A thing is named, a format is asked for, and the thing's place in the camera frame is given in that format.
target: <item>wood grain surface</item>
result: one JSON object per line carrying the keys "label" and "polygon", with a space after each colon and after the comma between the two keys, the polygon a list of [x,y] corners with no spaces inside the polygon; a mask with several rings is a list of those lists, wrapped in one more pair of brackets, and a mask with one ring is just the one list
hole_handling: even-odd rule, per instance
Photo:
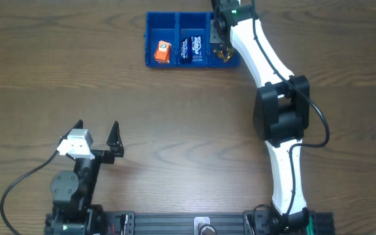
{"label": "wood grain surface", "polygon": [[[125,157],[102,166],[95,204],[135,212],[242,212],[269,203],[272,173],[252,124],[256,93],[242,64],[155,70],[144,62],[146,11],[209,11],[207,0],[0,0],[0,198],[43,163],[78,119],[94,148],[115,120]],[[338,234],[376,233],[376,0],[260,0],[268,40],[305,74],[332,138],[302,150],[308,206]],[[323,138],[315,113],[305,142]],[[42,234],[57,157],[19,183],[5,211]],[[0,234],[9,234],[0,216]]]}

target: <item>candy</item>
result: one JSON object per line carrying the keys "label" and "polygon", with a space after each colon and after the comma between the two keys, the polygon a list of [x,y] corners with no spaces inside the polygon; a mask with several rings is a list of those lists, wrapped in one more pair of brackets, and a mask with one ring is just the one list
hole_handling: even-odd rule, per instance
{"label": "candy", "polygon": [[181,41],[181,63],[190,63],[192,59],[191,38],[183,39]]}
{"label": "candy", "polygon": [[170,62],[170,47],[171,44],[165,41],[159,41],[154,58],[159,63]]}
{"label": "candy", "polygon": [[202,61],[201,36],[192,36],[193,61]]}

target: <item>blue bin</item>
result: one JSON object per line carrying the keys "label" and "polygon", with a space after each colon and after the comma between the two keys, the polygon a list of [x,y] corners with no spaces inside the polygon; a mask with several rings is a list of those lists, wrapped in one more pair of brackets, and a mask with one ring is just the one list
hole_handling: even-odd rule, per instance
{"label": "blue bin", "polygon": [[[224,63],[218,58],[213,49],[219,49],[220,44],[210,44],[210,20],[212,12],[147,12],[145,32],[145,61],[146,66],[153,68],[233,68],[240,64],[241,56],[235,52],[232,59]],[[202,61],[181,63],[180,42],[187,37],[201,36]],[[171,43],[170,63],[158,63],[153,58],[160,40]]]}

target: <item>wooden table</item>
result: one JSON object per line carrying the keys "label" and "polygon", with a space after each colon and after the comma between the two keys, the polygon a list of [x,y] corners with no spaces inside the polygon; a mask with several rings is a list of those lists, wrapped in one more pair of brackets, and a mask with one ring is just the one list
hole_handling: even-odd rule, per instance
{"label": "wooden table", "polygon": [[[257,2],[281,60],[305,74],[332,137],[302,150],[308,206],[334,212],[338,234],[376,232],[376,1]],[[43,163],[78,119],[94,148],[115,120],[125,157],[102,166],[94,204],[135,212],[242,212],[269,203],[272,173],[251,121],[256,87],[234,70],[154,70],[146,11],[209,11],[207,0],[0,1],[0,198]],[[305,142],[324,131],[310,114]],[[42,234],[57,157],[18,184],[5,210]],[[9,234],[0,216],[0,234]]]}

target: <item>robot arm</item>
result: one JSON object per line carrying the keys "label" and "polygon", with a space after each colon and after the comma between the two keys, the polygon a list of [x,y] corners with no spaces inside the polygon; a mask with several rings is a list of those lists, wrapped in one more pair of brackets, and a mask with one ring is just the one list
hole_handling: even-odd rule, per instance
{"label": "robot arm", "polygon": [[[294,77],[284,66],[266,39],[255,9],[240,6],[233,0],[212,1],[214,10],[214,27],[219,36],[236,49],[243,57],[258,87],[253,121],[257,134],[265,141],[270,154],[274,194],[272,207],[278,222],[282,215],[288,213],[292,198],[292,170],[289,149],[292,145],[302,143],[304,129],[308,126],[309,105],[275,74],[278,70],[282,77],[289,79],[299,90],[309,96],[309,84],[304,76]],[[258,41],[255,41],[253,21]],[[280,105],[279,99],[290,99],[290,104]],[[304,228],[309,223],[307,202],[303,196],[300,173],[300,148],[292,153],[295,172],[295,196],[287,222],[281,225],[281,231],[294,231]]]}

